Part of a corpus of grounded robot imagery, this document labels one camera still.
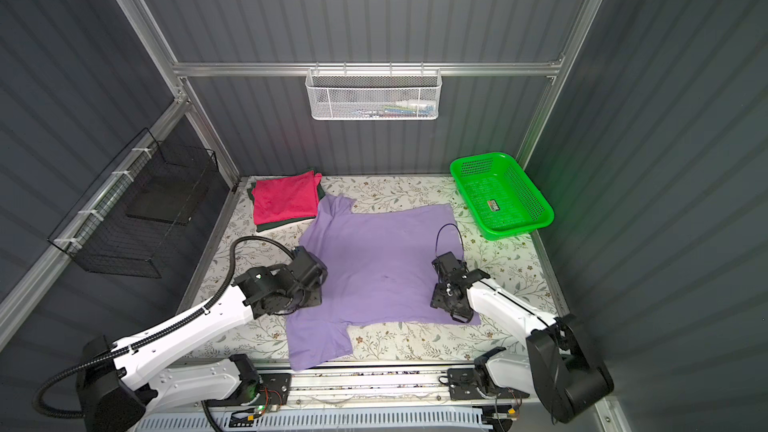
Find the purple t shirt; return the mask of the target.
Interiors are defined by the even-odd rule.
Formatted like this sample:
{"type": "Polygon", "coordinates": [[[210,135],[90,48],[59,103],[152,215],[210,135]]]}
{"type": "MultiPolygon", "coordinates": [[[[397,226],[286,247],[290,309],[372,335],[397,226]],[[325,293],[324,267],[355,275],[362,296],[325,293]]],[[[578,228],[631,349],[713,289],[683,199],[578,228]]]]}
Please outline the purple t shirt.
{"type": "Polygon", "coordinates": [[[353,351],[351,326],[419,322],[452,324],[431,307],[438,253],[463,248],[448,204],[389,213],[356,213],[355,201],[325,196],[299,243],[327,267],[322,302],[288,316],[290,366],[306,370],[353,351]]]}

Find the green plastic basket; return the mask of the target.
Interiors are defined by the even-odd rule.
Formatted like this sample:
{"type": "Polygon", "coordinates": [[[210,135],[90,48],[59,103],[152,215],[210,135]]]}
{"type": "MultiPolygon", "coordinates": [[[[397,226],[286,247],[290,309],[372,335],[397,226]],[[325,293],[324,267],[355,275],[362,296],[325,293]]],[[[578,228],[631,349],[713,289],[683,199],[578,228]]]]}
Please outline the green plastic basket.
{"type": "Polygon", "coordinates": [[[501,152],[454,160],[450,173],[481,235],[497,241],[549,226],[555,212],[517,161],[501,152]]]}

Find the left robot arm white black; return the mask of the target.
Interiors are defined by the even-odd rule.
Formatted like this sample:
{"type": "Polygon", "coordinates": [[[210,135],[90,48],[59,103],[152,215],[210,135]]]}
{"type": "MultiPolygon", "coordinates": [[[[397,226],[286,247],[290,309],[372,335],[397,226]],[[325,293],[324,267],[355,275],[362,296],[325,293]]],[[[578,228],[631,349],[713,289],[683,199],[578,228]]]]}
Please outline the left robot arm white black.
{"type": "Polygon", "coordinates": [[[95,340],[88,359],[106,361],[78,373],[76,391],[89,431],[127,431],[152,412],[178,406],[263,407],[268,388],[244,354],[208,365],[176,361],[224,333],[268,315],[288,315],[322,302],[327,268],[303,247],[286,264],[230,272],[213,297],[113,345],[95,340]]]}

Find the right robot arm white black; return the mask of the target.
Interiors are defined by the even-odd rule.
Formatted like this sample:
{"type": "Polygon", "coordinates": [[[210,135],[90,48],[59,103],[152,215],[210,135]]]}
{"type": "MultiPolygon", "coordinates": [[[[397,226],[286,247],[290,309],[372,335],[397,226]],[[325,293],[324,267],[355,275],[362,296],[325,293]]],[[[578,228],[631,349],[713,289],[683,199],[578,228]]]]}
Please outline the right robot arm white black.
{"type": "Polygon", "coordinates": [[[432,262],[437,273],[431,306],[467,325],[480,314],[525,344],[525,355],[497,346],[470,368],[450,368],[441,378],[453,401],[535,397],[557,423],[568,423],[615,388],[604,360],[581,321],[558,317],[514,296],[483,270],[451,252],[432,262]]]}

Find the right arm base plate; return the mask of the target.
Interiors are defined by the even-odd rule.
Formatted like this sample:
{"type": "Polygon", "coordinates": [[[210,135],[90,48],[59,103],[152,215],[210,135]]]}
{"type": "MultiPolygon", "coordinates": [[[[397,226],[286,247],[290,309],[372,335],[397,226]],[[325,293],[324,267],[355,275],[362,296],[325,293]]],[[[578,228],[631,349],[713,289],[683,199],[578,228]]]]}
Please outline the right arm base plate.
{"type": "Polygon", "coordinates": [[[474,368],[449,368],[438,381],[448,388],[450,399],[453,401],[481,399],[521,401],[530,397],[529,393],[497,386],[487,374],[474,368]]]}

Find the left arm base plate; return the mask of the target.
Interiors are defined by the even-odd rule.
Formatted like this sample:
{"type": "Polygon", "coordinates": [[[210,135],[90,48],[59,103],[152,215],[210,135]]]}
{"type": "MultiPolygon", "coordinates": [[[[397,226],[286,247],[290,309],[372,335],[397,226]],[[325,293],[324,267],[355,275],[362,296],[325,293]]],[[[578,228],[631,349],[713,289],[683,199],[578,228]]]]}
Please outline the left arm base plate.
{"type": "Polygon", "coordinates": [[[245,383],[240,404],[261,409],[286,405],[291,383],[292,375],[288,373],[262,374],[245,383]]]}

